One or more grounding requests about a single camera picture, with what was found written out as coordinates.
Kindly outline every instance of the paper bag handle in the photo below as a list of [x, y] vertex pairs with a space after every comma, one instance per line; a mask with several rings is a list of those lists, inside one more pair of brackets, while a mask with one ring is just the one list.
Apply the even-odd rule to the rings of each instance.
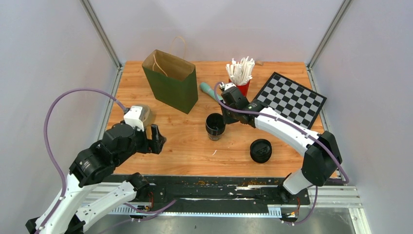
[[185, 55], [187, 54], [187, 42], [186, 42], [185, 39], [184, 39], [183, 37], [181, 37], [181, 36], [176, 36], [176, 37], [172, 40], [172, 43], [170, 44], [170, 47], [169, 47], [169, 53], [171, 53], [173, 43], [175, 42], [175, 39], [177, 39], [177, 38], [181, 39], [181, 40], [184, 42], [184, 56], [182, 57], [182, 59], [185, 59]]
[[[184, 56], [182, 57], [182, 59], [185, 59], [185, 54], [187, 53], [187, 43], [185, 42], [185, 39], [181, 36], [176, 36], [173, 40], [172, 43], [170, 44], [170, 48], [169, 48], [169, 54], [171, 53], [172, 50], [172, 46], [173, 43], [175, 42], [175, 39], [180, 38], [183, 42], [184, 42]], [[154, 71], [155, 68], [155, 64], [156, 66], [165, 74], [165, 76], [168, 76], [167, 73], [159, 66], [159, 64], [156, 62], [156, 58], [155, 58], [155, 54], [153, 55], [153, 60], [155, 61], [152, 65], [152, 70]]]
[[156, 64], [156, 66], [157, 66], [159, 69], [161, 69], [161, 71], [165, 74], [165, 76], [168, 76], [167, 73], [166, 73], [166, 72], [159, 66], [159, 64], [156, 62], [155, 54], [153, 54], [153, 60], [154, 60], [155, 62], [154, 62], [153, 65], [152, 65], [152, 70], [155, 71], [154, 68], [155, 68], [155, 64]]

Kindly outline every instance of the black cup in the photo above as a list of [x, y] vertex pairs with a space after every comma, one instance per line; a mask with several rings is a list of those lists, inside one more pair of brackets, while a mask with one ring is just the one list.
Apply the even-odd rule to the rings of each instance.
[[205, 121], [205, 128], [208, 132], [208, 137], [211, 140], [221, 139], [222, 133], [225, 130], [224, 118], [219, 113], [210, 114]]

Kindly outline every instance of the red cup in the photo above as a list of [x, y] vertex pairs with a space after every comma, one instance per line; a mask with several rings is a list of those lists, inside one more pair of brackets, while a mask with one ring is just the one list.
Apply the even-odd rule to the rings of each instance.
[[246, 97], [246, 94], [248, 93], [248, 88], [249, 88], [249, 82], [250, 82], [250, 81], [251, 81], [251, 80], [249, 80], [248, 83], [245, 84], [245, 85], [235, 85], [235, 86], [238, 87], [238, 89], [241, 91], [241, 93], [242, 93], [242, 95], [243, 95], [244, 97]]

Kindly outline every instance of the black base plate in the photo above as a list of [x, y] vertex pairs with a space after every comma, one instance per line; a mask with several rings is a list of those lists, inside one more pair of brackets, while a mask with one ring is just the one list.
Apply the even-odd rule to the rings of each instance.
[[[111, 175], [104, 182], [122, 182], [128, 175]], [[249, 190], [237, 189], [248, 185], [279, 185], [283, 178], [264, 177], [199, 177], [145, 175], [155, 185], [149, 187], [153, 193], [153, 208], [157, 210], [176, 199], [168, 212], [195, 213], [267, 213], [267, 205], [297, 205], [294, 199], [284, 203], [276, 194], [276, 187], [257, 187]], [[306, 189], [297, 194], [301, 205], [309, 205]], [[207, 198], [210, 200], [190, 200]]]

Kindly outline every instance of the metal floor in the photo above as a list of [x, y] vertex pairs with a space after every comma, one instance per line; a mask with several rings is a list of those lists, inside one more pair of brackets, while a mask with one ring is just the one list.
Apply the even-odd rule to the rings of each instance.
[[[309, 209], [301, 208], [304, 218]], [[98, 234], [123, 220], [125, 215], [107, 215], [95, 223], [85, 234]], [[159, 216], [142, 223], [125, 223], [105, 234], [355, 234], [348, 209], [315, 208], [303, 224], [290, 227], [272, 218], [184, 217]]]

